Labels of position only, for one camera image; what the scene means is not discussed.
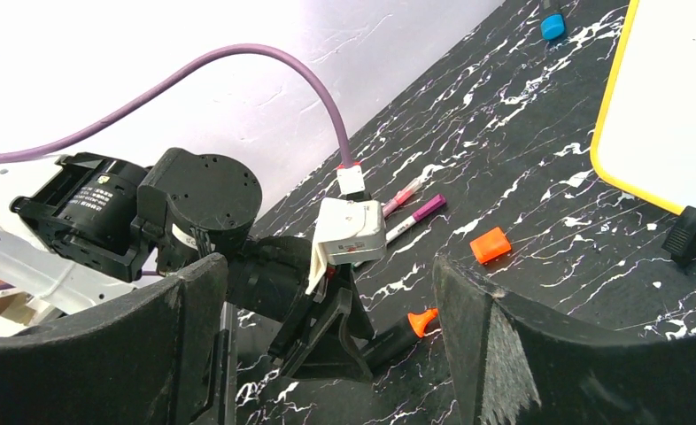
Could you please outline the orange highlighter cap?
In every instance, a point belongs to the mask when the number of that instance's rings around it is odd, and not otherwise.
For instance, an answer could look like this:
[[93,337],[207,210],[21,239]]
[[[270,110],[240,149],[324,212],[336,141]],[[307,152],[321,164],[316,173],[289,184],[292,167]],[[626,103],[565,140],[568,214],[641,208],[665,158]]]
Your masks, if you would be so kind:
[[469,244],[475,259],[480,264],[486,264],[512,250],[507,235],[500,227],[495,227],[477,237]]

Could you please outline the magenta pen cap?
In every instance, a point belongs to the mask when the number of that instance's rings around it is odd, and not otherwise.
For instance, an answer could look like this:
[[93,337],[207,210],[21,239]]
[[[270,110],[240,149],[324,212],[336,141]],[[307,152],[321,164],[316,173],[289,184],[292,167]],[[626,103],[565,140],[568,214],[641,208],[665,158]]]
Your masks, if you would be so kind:
[[446,204],[446,199],[443,195],[437,194],[433,198],[431,198],[428,202],[426,202],[423,206],[418,208],[415,212],[413,212],[412,217],[415,222],[419,222],[426,217],[428,217],[430,214],[432,214],[434,211],[436,211],[438,208],[441,206],[444,206]]

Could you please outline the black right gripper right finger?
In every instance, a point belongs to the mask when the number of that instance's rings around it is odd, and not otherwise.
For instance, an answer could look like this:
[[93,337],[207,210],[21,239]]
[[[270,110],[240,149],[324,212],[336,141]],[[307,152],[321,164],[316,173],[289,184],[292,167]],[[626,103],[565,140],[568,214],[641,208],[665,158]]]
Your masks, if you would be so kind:
[[464,424],[696,424],[696,336],[651,341],[559,313],[439,256]]

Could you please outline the pink marker pen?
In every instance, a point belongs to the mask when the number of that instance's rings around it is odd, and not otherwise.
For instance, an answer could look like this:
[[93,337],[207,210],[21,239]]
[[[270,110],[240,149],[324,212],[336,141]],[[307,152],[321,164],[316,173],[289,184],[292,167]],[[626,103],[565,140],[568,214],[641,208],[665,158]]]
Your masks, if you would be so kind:
[[403,189],[401,189],[390,201],[383,205],[383,217],[388,218],[396,209],[404,204],[422,186],[422,178],[412,179]]

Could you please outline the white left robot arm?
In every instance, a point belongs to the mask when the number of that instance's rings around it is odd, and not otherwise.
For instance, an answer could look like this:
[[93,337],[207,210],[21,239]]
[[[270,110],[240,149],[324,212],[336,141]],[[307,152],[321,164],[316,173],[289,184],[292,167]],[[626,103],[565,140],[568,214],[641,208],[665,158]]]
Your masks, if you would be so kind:
[[95,153],[0,165],[0,280],[78,313],[217,252],[227,301],[280,324],[267,353],[295,380],[368,382],[358,346],[374,337],[352,270],[307,286],[309,240],[251,236],[262,190],[241,162],[167,150],[153,166]]

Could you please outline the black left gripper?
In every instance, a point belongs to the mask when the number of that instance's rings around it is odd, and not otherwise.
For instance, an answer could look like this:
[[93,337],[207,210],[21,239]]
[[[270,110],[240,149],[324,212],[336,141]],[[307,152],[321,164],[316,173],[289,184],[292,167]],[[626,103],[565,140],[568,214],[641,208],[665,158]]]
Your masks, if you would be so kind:
[[367,383],[372,372],[357,344],[375,331],[356,291],[338,288],[348,266],[329,266],[307,295],[312,243],[297,236],[248,239],[225,254],[226,300],[282,324],[268,347],[280,375],[293,380]]

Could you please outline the black orange highlighter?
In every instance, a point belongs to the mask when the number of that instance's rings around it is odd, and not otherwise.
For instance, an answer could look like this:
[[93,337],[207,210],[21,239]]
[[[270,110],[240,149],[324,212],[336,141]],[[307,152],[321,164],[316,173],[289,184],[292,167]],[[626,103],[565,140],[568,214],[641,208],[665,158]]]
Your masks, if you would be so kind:
[[396,323],[375,336],[362,349],[361,355],[375,374],[401,352],[415,345],[437,323],[438,309],[407,313]]

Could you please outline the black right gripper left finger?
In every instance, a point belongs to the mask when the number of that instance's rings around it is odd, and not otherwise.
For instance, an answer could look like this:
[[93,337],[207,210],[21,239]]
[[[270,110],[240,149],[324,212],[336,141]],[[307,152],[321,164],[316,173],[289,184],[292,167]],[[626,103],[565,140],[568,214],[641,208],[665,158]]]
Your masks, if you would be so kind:
[[214,253],[0,337],[0,424],[191,424],[215,404],[227,279]]

